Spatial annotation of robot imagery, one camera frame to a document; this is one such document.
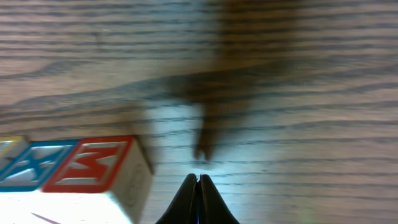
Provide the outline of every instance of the wooden table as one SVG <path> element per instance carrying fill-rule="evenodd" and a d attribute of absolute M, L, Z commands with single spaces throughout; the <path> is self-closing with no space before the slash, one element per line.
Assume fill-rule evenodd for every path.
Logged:
<path fill-rule="evenodd" d="M 3 136 L 141 135 L 143 223 L 189 172 L 241 223 L 398 222 L 395 0 L 3 0 L 0 59 Z"/>

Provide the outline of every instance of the blue block face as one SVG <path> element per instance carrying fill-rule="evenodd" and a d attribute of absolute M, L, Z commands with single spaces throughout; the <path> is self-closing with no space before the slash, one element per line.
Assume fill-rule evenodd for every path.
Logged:
<path fill-rule="evenodd" d="M 34 142 L 0 170 L 0 192 L 39 188 L 65 160 L 78 140 Z"/>

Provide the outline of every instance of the black tool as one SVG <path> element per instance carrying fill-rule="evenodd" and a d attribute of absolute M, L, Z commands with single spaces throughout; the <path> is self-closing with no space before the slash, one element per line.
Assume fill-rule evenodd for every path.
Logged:
<path fill-rule="evenodd" d="M 209 175 L 188 174 L 156 224 L 239 224 Z"/>

